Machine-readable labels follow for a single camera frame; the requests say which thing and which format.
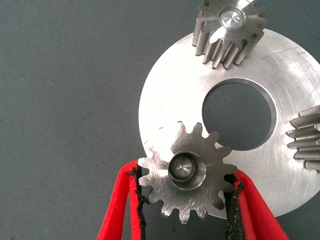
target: shaft hole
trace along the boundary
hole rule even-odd
[[[218,143],[222,146],[248,151],[263,144],[272,134],[276,119],[274,103],[266,91],[255,85],[245,79],[231,79],[214,87],[206,96],[203,123],[208,133],[220,133]]]

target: circular hole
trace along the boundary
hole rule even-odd
[[[188,181],[196,171],[195,160],[190,154],[176,155],[169,164],[169,173],[172,178],[179,182]]]
[[[206,166],[199,155],[193,152],[183,152],[172,158],[168,173],[174,185],[179,189],[193,190],[204,182]]]
[[[229,79],[207,94],[202,118],[209,133],[220,133],[219,144],[247,151],[271,136],[276,125],[276,108],[261,86],[247,79]]]

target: flat washer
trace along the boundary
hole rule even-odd
[[[240,66],[226,70],[222,65],[202,64],[195,56],[190,34],[171,46],[156,62],[144,84],[139,105],[139,128],[148,157],[152,139],[159,128],[182,121],[191,132],[203,124],[206,95],[225,83],[242,83],[259,91],[268,102],[271,127],[263,143],[255,149],[232,151],[224,163],[236,165],[254,182],[267,205],[277,216],[293,211],[320,190],[320,174],[305,169],[288,148],[293,130],[290,121],[298,113],[320,105],[320,65],[301,46],[285,36],[264,30],[265,34]],[[175,137],[168,133],[163,144]],[[202,135],[208,136],[203,127]],[[226,218],[225,210],[209,209],[209,214]]]

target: spur gear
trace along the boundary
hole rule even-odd
[[[320,105],[300,112],[300,117],[291,123],[296,129],[287,134],[295,141],[288,146],[299,150],[294,158],[306,160],[307,169],[320,171]]]
[[[263,37],[268,21],[261,16],[265,7],[259,0],[205,0],[200,7],[192,45],[203,63],[213,60],[213,68],[222,62],[228,69],[239,65]]]
[[[218,193],[231,193],[234,188],[224,179],[225,175],[237,170],[236,166],[223,163],[231,148],[216,148],[219,134],[213,132],[204,138],[202,132],[201,123],[187,133],[184,124],[179,122],[176,138],[168,149],[150,148],[153,156],[138,160],[142,168],[149,169],[149,174],[142,176],[139,184],[153,187],[147,201],[162,200],[164,217],[178,209],[183,224],[188,222],[191,210],[195,210],[201,219],[207,216],[208,204],[222,210],[225,205]]]

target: gray background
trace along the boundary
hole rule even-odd
[[[145,156],[138,107],[148,72],[193,31],[201,2],[0,1],[0,239],[96,238],[118,170]],[[268,7],[269,29],[320,60],[318,0],[260,5]],[[228,113],[242,119],[247,105],[233,98],[242,94],[244,103],[264,104],[247,88],[219,91],[216,99],[228,101]],[[213,119],[211,125],[230,136],[232,120]],[[268,121],[268,114],[252,119],[247,141],[258,141],[257,130]],[[318,193],[278,220],[292,239],[320,239],[319,208]],[[176,211],[162,219],[160,210],[160,202],[144,206],[148,240],[225,238],[222,219],[201,222],[192,213],[181,225]],[[123,239],[130,239],[129,215],[125,221]]]

